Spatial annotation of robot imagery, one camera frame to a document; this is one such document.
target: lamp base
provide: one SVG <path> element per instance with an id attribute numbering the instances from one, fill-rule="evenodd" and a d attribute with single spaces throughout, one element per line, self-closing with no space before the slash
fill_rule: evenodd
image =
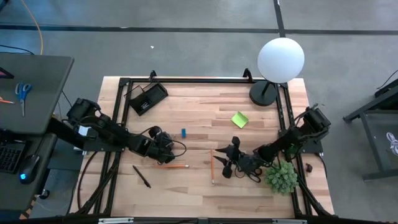
<path id="1" fill-rule="evenodd" d="M 259 106 L 271 105 L 276 100 L 277 90 L 269 81 L 256 82 L 250 89 L 249 96 L 253 103 Z"/>

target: green plant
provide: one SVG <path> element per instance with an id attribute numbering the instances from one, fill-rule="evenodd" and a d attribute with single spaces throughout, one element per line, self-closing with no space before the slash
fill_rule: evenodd
<path id="1" fill-rule="evenodd" d="M 279 166 L 266 170 L 265 181 L 270 185 L 272 192 L 287 195 L 298 186 L 297 174 L 290 162 L 280 161 Z"/>

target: wood grain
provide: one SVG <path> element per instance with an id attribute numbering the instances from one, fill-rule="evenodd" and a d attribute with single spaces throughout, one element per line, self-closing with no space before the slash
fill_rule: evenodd
<path id="1" fill-rule="evenodd" d="M 102 112 L 112 114 L 120 77 L 104 77 L 98 103 Z M 135 83 L 146 86 L 146 83 Z M 187 145 L 184 156 L 176 158 L 173 164 L 186 164 L 189 169 L 158 169 L 156 161 L 139 157 L 129 151 L 123 153 L 119 166 L 112 216 L 142 217 L 235 217 L 271 218 L 294 217 L 290 196 L 273 194 L 264 183 L 259 184 L 247 177 L 239 179 L 233 175 L 225 179 L 221 175 L 223 165 L 215 161 L 215 184 L 211 184 L 210 150 L 226 147 L 233 136 L 241 140 L 241 150 L 251 151 L 277 139 L 280 129 L 276 104 L 261 107 L 253 104 L 248 96 L 250 84 L 214 83 L 163 83 L 169 96 L 147 113 L 138 116 L 129 110 L 126 127 L 139 133 L 153 125 L 160 126 L 172 137 Z M 305 85 L 302 79 L 289 82 L 290 97 L 294 115 L 308 106 Z M 282 106 L 285 110 L 283 92 Z M 249 118 L 248 124 L 240 129 L 230 119 L 240 111 Z M 187 130 L 187 137 L 181 138 L 181 129 Z M 180 154 L 183 147 L 178 144 L 174 153 Z M 100 179 L 104 153 L 98 153 L 92 160 L 81 186 L 82 202 L 85 202 Z M 85 157 L 81 169 L 86 164 Z M 306 174 L 307 183 L 324 208 L 333 213 L 328 184 L 323 164 L 314 155 L 303 155 L 303 163 L 313 166 L 313 172 Z M 148 189 L 133 171 L 137 166 L 152 188 Z M 303 211 L 300 189 L 297 189 Z M 105 204 L 107 189 L 104 194 Z M 76 194 L 71 212 L 77 210 Z"/>

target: blue scissors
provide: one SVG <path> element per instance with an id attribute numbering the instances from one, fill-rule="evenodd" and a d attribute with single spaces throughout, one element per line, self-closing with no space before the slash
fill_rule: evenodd
<path id="1" fill-rule="evenodd" d="M 32 89 L 31 84 L 25 84 L 20 82 L 17 84 L 15 87 L 15 94 L 18 96 L 19 103 L 21 104 L 22 107 L 22 116 L 25 116 L 25 99 L 27 93 Z"/>

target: white globe lamp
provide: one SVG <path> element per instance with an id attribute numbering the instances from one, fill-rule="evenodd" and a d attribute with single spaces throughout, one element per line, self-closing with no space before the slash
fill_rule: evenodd
<path id="1" fill-rule="evenodd" d="M 285 83 L 299 75 L 304 66 L 304 51 L 292 39 L 277 38 L 260 50 L 257 66 L 266 80 L 252 86 L 250 99 L 259 106 L 268 106 L 277 96 L 272 83 Z"/>

